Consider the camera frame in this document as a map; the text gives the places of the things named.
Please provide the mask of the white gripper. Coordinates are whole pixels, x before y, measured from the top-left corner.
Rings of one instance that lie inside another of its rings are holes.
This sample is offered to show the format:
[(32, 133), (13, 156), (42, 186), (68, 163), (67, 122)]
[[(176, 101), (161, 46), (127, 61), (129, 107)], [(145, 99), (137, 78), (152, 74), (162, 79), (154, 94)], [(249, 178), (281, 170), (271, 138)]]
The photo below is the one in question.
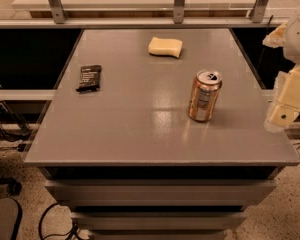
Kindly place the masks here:
[(264, 128), (269, 132), (281, 132), (300, 115), (300, 7), (262, 41), (270, 48), (283, 47), (284, 57), (295, 65), (288, 73), (280, 71), (273, 89)]

